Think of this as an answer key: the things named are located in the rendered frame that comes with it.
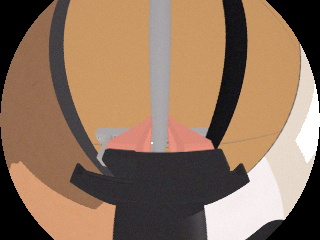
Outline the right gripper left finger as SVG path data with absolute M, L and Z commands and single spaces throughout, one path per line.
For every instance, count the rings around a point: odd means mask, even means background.
M 106 149 L 112 148 L 123 150 L 135 150 L 136 152 L 151 152 L 151 141 L 152 117 L 149 116 L 139 125 L 109 140 Z M 143 143 L 145 143 L 144 151 Z

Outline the large brown wooden panel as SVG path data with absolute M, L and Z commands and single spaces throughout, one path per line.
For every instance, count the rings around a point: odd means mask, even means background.
M 248 37 L 245 75 L 217 149 L 223 150 L 230 171 L 243 163 L 249 173 L 291 114 L 301 48 L 266 0 L 242 2 Z M 224 67 L 224 17 L 222 0 L 171 0 L 168 116 L 187 128 L 210 126 Z M 97 159 L 102 143 L 95 132 L 98 127 L 133 128 L 151 116 L 149 0 L 58 0 L 49 63 L 72 134 L 98 170 L 115 177 Z

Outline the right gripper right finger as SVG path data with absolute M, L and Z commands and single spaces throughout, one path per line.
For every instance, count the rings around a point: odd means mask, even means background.
M 211 140 L 181 125 L 171 116 L 168 116 L 167 132 L 169 152 L 176 152 L 176 145 L 178 145 L 177 152 L 214 149 Z

